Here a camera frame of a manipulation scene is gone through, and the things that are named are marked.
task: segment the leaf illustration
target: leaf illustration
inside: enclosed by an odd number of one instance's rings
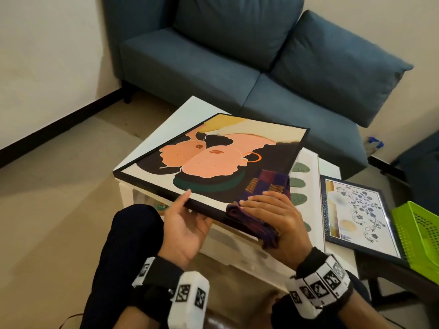
[[[291,193],[291,203],[294,205],[304,204],[307,200],[308,198],[305,194]]]
[[[306,221],[304,221],[303,223],[305,224],[306,231],[311,232],[312,229],[310,227],[310,224],[308,224]]]
[[[304,172],[307,173],[311,171],[310,168],[308,166],[306,166],[305,164],[302,163],[295,163],[293,166],[293,172]]]
[[[290,178],[290,187],[302,188],[305,187],[306,183],[299,178]]]

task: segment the white wall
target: white wall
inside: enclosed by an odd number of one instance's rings
[[[100,0],[0,1],[0,149],[118,88]]]
[[[384,141],[390,162],[439,130],[439,0],[305,0],[326,19],[414,65],[362,136]]]

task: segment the black pants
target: black pants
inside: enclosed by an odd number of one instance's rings
[[[120,210],[113,219],[102,249],[80,329],[111,329],[128,304],[131,283],[148,257],[155,256],[163,242],[163,221],[145,204]],[[350,275],[355,289],[369,298],[364,285]],[[273,306],[273,329],[344,328],[336,315],[322,313],[316,320],[303,319],[289,295]]]

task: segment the checkered cloth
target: checkered cloth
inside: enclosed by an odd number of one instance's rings
[[[290,195],[290,178],[288,175],[273,171],[262,170],[247,185],[241,197],[227,205],[227,214],[247,226],[255,235],[264,241],[264,248],[277,248],[278,236],[276,230],[265,221],[257,219],[242,210],[239,201],[249,196],[262,195],[262,192],[274,191]]]

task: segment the green plastic basket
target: green plastic basket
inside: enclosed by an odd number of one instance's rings
[[[411,201],[392,216],[410,267],[439,284],[439,217]]]

